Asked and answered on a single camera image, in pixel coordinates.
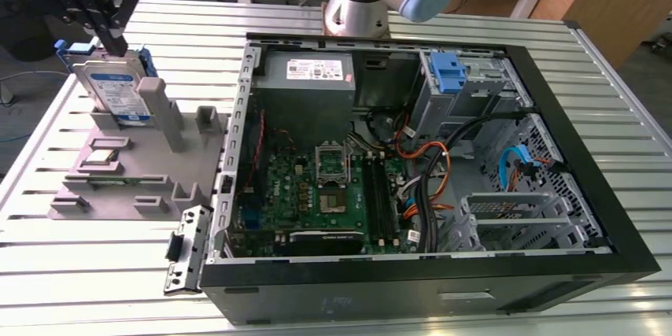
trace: side panel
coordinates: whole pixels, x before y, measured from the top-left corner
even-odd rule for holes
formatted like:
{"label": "side panel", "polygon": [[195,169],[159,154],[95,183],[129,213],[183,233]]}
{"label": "side panel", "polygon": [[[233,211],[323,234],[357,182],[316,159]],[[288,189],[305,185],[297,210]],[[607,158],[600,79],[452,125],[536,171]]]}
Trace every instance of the side panel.
{"label": "side panel", "polygon": [[400,319],[540,311],[593,290],[604,279],[567,275],[392,282],[205,287],[233,325]]}

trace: electronic component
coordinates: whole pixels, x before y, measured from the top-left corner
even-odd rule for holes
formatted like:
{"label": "electronic component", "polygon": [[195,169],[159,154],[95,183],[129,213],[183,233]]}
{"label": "electronic component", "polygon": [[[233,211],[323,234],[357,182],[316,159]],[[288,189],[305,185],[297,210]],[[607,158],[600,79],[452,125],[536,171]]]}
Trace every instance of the electronic component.
{"label": "electronic component", "polygon": [[260,64],[255,96],[268,127],[292,135],[300,152],[344,141],[356,85],[352,55],[269,51]]}
{"label": "electronic component", "polygon": [[320,188],[319,193],[319,211],[320,212],[345,212],[347,190],[340,188]]}
{"label": "electronic component", "polygon": [[289,234],[288,256],[359,254],[364,247],[361,232],[300,231]]}
{"label": "electronic component", "polygon": [[[200,287],[225,309],[228,320],[247,324],[541,311],[615,280],[629,282],[657,270],[525,48],[476,49],[459,43],[361,42],[321,36],[248,38],[251,57],[243,60],[240,74],[245,92],[237,94],[243,101],[236,102],[233,114],[249,115],[248,104],[264,109],[264,95],[247,91],[247,83],[269,82],[264,61],[273,51],[316,56],[327,51],[348,52],[359,75],[357,94],[368,94],[371,105],[357,106],[324,123],[316,120],[317,127],[304,127],[300,133],[309,138],[313,133],[327,135],[329,125],[344,119],[357,132],[365,128],[363,115],[377,108],[395,113],[395,142],[444,141],[437,138],[444,132],[453,137],[445,141],[449,156],[440,155],[444,144],[427,145],[424,152],[416,152],[419,146],[401,145],[399,149],[407,153],[399,155],[417,157],[412,162],[391,158],[389,148],[375,146],[367,149],[367,156],[357,155],[349,145],[340,145],[340,138],[323,138],[300,151],[276,152],[269,169],[260,165],[260,170],[269,172],[267,183],[280,181],[281,201],[271,196],[273,202],[263,207],[261,229],[245,230],[243,242],[227,238],[243,227],[239,196],[220,194],[209,225],[208,264],[197,273]],[[257,46],[264,49],[259,56],[252,51]],[[375,81],[379,76],[368,76],[367,67],[377,62],[365,61],[365,53],[391,50],[416,54],[415,80],[405,87],[381,86]],[[455,94],[440,92],[429,69],[429,54],[448,51],[467,67],[467,81]],[[399,132],[407,119],[401,108],[375,103],[372,92],[383,99],[391,88],[407,88],[399,97],[417,99],[404,106],[409,122],[428,126],[416,127],[417,138]],[[237,165],[237,175],[243,175],[240,165],[249,164],[251,153],[239,151],[255,151],[255,138],[240,133],[229,133],[229,138],[227,143],[236,142],[240,148],[225,151],[224,161]],[[519,145],[528,149],[531,161],[525,164],[531,167],[516,166],[527,174],[516,176],[516,191],[508,192],[501,189],[499,162],[504,150]],[[420,158],[428,154],[431,166]],[[507,174],[513,172],[513,155],[507,157],[512,165]],[[300,157],[307,157],[305,164],[297,163]],[[303,175],[296,174],[296,165],[301,165]],[[564,169],[552,171],[553,166]],[[272,193],[272,186],[267,187],[265,198]],[[405,188],[403,193],[415,200],[415,207],[412,201],[392,201],[392,187],[395,192]],[[305,207],[301,194],[308,194]],[[336,208],[345,211],[333,212]],[[411,220],[404,220],[407,212]],[[408,295],[408,288],[420,281],[417,295]],[[240,293],[251,287],[255,295],[245,294],[241,301]],[[360,290],[367,287],[380,290]],[[388,301],[376,301],[379,291]],[[295,298],[301,298],[295,305],[277,306],[277,300],[289,303]]]}
{"label": "electronic component", "polygon": [[385,242],[392,242],[397,238],[397,231],[383,158],[371,156],[364,159],[363,180],[368,210],[368,237],[371,243],[384,246]]}
{"label": "electronic component", "polygon": [[317,188],[324,186],[344,188],[349,181],[347,146],[336,142],[315,147],[315,179]]}
{"label": "electronic component", "polygon": [[108,149],[93,150],[92,153],[88,154],[87,159],[84,159],[83,164],[108,165],[111,161],[116,159],[117,154],[119,150],[108,150]]}

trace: hard drive label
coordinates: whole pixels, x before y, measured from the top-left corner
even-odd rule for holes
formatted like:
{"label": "hard drive label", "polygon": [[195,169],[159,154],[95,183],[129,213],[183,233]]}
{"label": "hard drive label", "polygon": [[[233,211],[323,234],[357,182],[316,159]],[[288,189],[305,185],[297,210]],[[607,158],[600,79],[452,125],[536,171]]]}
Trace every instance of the hard drive label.
{"label": "hard drive label", "polygon": [[120,124],[145,125],[149,110],[136,92],[137,82],[131,75],[91,74],[96,94]]}

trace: green circuit board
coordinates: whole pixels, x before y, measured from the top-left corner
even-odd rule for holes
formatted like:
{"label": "green circuit board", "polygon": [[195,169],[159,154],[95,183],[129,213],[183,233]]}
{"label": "green circuit board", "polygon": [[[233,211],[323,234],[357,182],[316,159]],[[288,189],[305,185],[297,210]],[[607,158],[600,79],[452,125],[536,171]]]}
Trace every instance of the green circuit board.
{"label": "green circuit board", "polygon": [[[320,155],[320,162],[321,172],[340,173],[347,169],[341,160],[328,154]],[[393,181],[404,172],[403,164],[396,158],[385,161],[392,196],[396,191]],[[404,253],[407,248],[403,243],[380,246],[368,240],[363,156],[349,156],[349,182],[345,188],[320,188],[316,167],[312,153],[279,154],[272,159],[259,227],[237,235],[237,238],[244,239],[239,243],[245,248],[243,254],[252,257],[275,256],[272,244],[277,231],[356,231],[364,234],[367,241],[364,253]]]}

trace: floor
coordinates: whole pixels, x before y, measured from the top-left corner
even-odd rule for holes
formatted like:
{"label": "floor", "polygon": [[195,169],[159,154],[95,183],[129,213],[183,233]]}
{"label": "floor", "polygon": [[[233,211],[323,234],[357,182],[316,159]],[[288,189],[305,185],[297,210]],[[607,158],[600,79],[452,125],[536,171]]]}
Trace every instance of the floor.
{"label": "floor", "polygon": [[[257,1],[273,4],[297,4],[299,2],[297,0]],[[323,1],[311,0],[309,4],[317,5]],[[49,20],[49,27],[59,38],[79,42],[89,39],[81,29],[67,27],[55,20]],[[35,70],[65,72],[61,62],[55,57],[44,61],[24,63],[13,60],[7,51],[0,48],[0,78],[17,72]],[[672,135],[672,107],[669,106],[672,104],[672,57],[652,54],[649,47],[641,46],[620,68],[619,74],[661,127]],[[29,135],[56,96],[61,81],[60,76],[39,74],[3,81],[17,99],[11,107],[0,105],[0,179],[12,166],[27,138],[11,142],[4,142],[4,140]]]}

